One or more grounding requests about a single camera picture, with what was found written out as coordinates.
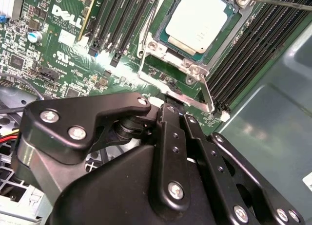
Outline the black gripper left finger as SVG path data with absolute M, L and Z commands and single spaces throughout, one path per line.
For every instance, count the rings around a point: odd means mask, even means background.
M 178 121 L 174 100 L 157 107 L 139 93 L 35 101 L 23 111 L 15 170 L 54 208 L 75 180 L 135 147 L 154 146 L 150 206 L 155 213 L 182 213 L 187 204 L 177 181 L 184 137 Z

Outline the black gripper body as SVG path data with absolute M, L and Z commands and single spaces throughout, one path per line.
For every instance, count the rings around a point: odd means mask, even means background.
M 221 203 L 208 199 L 195 163 L 188 162 L 191 204 L 182 217 L 166 221 L 149 203 L 154 146 L 122 154 L 72 182 L 58 197 L 52 225 L 221 225 Z

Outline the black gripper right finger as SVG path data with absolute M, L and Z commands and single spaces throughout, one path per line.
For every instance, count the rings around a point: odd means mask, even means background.
M 187 208 L 179 225 L 302 225 L 300 212 L 221 134 L 205 135 L 177 103 L 178 183 Z

